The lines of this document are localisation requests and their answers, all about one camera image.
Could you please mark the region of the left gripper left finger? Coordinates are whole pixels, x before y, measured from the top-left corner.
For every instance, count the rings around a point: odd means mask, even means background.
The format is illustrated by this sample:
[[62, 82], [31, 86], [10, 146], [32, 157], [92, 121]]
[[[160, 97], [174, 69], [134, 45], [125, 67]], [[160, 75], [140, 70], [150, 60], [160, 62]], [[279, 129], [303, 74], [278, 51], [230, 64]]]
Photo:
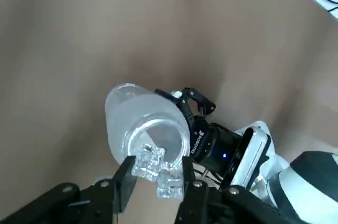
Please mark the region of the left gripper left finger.
[[1, 223], [115, 223], [135, 188], [135, 156], [128, 156], [111, 179], [86, 189], [61, 183], [1, 220]]

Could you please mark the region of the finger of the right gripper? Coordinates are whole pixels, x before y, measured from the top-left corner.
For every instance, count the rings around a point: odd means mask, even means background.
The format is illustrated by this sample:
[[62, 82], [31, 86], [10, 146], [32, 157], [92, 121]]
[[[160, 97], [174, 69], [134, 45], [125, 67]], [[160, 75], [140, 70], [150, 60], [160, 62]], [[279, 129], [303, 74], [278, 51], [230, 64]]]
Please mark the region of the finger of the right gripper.
[[160, 89], [155, 89], [154, 92], [165, 99], [171, 101], [173, 104], [177, 106], [177, 108], [181, 111], [183, 114], [189, 129], [193, 128], [194, 125], [194, 116], [191, 112], [190, 106], [188, 104], [188, 98], [190, 97], [190, 88], [184, 88], [181, 91], [174, 91], [174, 93], [178, 93], [179, 95], [172, 95], [168, 92], [165, 92]]
[[213, 103], [205, 95], [194, 88], [184, 88], [182, 96], [188, 97], [196, 102], [201, 116], [208, 116], [216, 109], [215, 103]]

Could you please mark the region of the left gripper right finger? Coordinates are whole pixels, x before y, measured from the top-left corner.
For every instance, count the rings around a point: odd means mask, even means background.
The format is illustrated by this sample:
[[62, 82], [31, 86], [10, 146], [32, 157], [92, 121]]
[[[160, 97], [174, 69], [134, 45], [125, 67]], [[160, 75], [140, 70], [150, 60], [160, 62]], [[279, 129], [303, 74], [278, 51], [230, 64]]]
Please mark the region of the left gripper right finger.
[[241, 186], [219, 191], [197, 179], [191, 157], [182, 158], [184, 197], [176, 223], [301, 223], [283, 216]]

